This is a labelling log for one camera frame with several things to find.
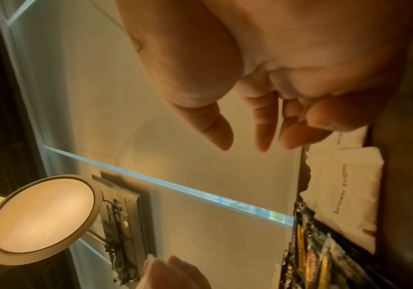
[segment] brown surface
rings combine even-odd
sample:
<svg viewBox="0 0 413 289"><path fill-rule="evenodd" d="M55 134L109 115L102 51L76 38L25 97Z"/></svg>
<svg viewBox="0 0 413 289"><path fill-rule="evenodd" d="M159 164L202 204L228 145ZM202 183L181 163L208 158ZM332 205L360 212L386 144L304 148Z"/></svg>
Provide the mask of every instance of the brown surface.
<svg viewBox="0 0 413 289"><path fill-rule="evenodd" d="M400 285L413 288L413 93L391 100L370 138L386 161L377 258Z"/></svg>

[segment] person's left hand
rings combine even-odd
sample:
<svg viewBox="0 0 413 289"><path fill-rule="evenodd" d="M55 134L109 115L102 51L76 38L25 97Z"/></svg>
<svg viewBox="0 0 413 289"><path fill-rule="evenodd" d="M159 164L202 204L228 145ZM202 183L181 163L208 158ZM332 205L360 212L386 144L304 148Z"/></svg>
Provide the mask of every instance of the person's left hand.
<svg viewBox="0 0 413 289"><path fill-rule="evenodd" d="M206 277L196 266L171 256L168 261L148 256L145 275L137 289L211 289Z"/></svg>

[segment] human skin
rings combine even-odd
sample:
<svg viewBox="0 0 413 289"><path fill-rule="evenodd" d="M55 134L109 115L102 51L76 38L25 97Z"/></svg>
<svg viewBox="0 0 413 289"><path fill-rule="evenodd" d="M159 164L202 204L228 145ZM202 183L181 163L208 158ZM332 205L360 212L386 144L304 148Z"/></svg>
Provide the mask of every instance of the human skin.
<svg viewBox="0 0 413 289"><path fill-rule="evenodd" d="M221 150L217 101L233 89L255 144L293 149L372 123L397 89L413 37L407 0L117 0L169 107ZM282 112L278 103L283 101Z"/></svg>

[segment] metal rod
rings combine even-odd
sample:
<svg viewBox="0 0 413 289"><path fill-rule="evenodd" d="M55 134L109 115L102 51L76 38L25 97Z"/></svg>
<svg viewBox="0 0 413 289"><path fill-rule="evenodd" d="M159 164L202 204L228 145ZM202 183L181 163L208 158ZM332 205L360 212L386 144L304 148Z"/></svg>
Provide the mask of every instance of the metal rod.
<svg viewBox="0 0 413 289"><path fill-rule="evenodd" d="M107 241L99 236L96 232L88 230L86 232L91 238L93 238L95 241L99 242L102 246L105 246L107 244Z"/></svg>

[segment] metal bracket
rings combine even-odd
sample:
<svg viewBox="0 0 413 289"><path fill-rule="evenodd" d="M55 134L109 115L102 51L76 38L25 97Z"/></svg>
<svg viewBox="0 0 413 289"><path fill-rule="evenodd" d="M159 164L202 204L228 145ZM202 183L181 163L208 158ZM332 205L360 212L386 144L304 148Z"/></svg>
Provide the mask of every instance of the metal bracket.
<svg viewBox="0 0 413 289"><path fill-rule="evenodd" d="M89 235L109 253L114 282L120 286L138 282L148 254L138 211L139 195L95 175L92 178L102 190L100 217L105 239L93 232Z"/></svg>

